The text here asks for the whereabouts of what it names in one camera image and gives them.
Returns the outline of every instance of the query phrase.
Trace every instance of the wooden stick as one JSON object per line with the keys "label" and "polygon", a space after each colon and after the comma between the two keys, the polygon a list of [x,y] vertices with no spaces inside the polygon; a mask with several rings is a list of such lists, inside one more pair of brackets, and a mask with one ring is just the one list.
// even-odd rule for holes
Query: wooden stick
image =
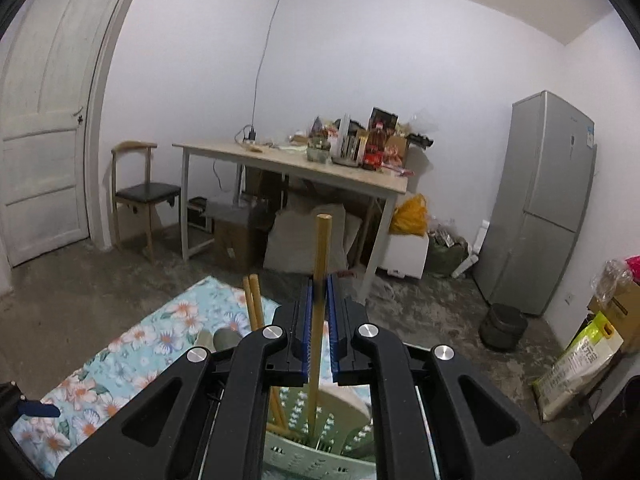
{"label": "wooden stick", "polygon": [[[245,276],[242,279],[242,286],[244,288],[244,296],[246,297],[246,308],[249,312],[251,330],[260,330],[264,327],[264,314],[262,312],[262,297],[260,295],[258,275],[252,274],[249,277]],[[286,430],[287,422],[282,403],[280,402],[280,388],[277,386],[271,388],[269,392],[269,407],[271,408],[271,414],[276,424]]]}
{"label": "wooden stick", "polygon": [[305,439],[302,435],[300,435],[296,431],[291,431],[291,430],[288,430],[287,428],[281,428],[280,426],[276,426],[275,424],[271,424],[270,422],[267,422],[267,431],[271,431],[271,433],[275,433],[289,439],[294,439],[294,438],[298,440]]}
{"label": "wooden stick", "polygon": [[251,331],[258,330],[258,320],[255,317],[255,305],[254,305],[254,297],[251,292],[251,288],[249,287],[249,278],[245,276],[242,279],[242,288],[244,288],[244,298],[246,300],[246,310],[249,314],[249,325],[251,326]]}
{"label": "wooden stick", "polygon": [[258,281],[257,274],[249,275],[249,287],[254,297],[255,319],[258,322],[258,327],[262,328],[264,326],[264,314],[262,312],[262,296],[260,294],[260,282]]}
{"label": "wooden stick", "polygon": [[316,264],[314,266],[314,306],[311,314],[311,357],[309,363],[309,393],[306,421],[309,426],[309,442],[315,442],[316,407],[318,406],[318,383],[320,380],[320,354],[322,332],[324,332],[324,301],[326,271],[329,262],[332,216],[320,214],[316,217]]}

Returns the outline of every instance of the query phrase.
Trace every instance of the floral rug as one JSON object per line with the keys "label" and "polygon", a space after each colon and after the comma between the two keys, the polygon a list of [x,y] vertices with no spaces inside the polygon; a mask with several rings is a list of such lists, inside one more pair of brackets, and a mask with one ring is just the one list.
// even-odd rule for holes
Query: floral rug
{"label": "floral rug", "polygon": [[[277,303],[262,298],[264,319],[273,319]],[[55,404],[59,418],[20,418],[12,434],[35,466],[52,477],[62,459],[108,418],[162,373],[206,328],[228,326],[250,332],[244,291],[207,276],[112,341],[49,392],[42,402]],[[332,382],[328,341],[322,345],[321,380]],[[357,388],[369,402],[369,389]],[[287,480],[265,469],[263,480]]]}

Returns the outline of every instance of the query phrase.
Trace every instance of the metal screw cap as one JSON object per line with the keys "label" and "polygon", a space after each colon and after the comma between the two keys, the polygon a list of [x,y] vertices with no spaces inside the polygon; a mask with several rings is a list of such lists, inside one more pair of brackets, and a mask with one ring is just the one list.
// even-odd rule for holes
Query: metal screw cap
{"label": "metal screw cap", "polygon": [[358,333],[363,337],[375,337],[378,335],[378,327],[371,323],[365,323],[358,327]]}
{"label": "metal screw cap", "polygon": [[200,347],[196,346],[196,348],[192,348],[187,352],[187,359],[192,363],[199,363],[204,361],[207,358],[207,351]]}
{"label": "metal screw cap", "polygon": [[262,335],[267,339],[277,339],[282,337],[282,333],[282,329],[277,325],[269,325],[262,330]]}
{"label": "metal screw cap", "polygon": [[433,349],[433,355],[435,355],[441,361],[448,361],[449,359],[453,359],[455,352],[453,348],[447,345],[439,345]]}

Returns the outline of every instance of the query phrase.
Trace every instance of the yellow bag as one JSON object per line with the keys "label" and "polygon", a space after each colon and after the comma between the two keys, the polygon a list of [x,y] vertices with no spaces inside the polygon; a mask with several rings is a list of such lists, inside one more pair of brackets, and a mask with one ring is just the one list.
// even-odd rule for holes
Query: yellow bag
{"label": "yellow bag", "polygon": [[427,199],[417,194],[396,207],[389,232],[395,235],[424,236],[427,233]]}

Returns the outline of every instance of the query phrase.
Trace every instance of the white door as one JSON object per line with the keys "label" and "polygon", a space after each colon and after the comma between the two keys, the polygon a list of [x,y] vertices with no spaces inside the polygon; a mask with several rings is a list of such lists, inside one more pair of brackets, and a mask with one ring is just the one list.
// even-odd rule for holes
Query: white door
{"label": "white door", "polygon": [[0,213],[20,264],[88,237],[84,124],[118,0],[33,0],[0,80]]}

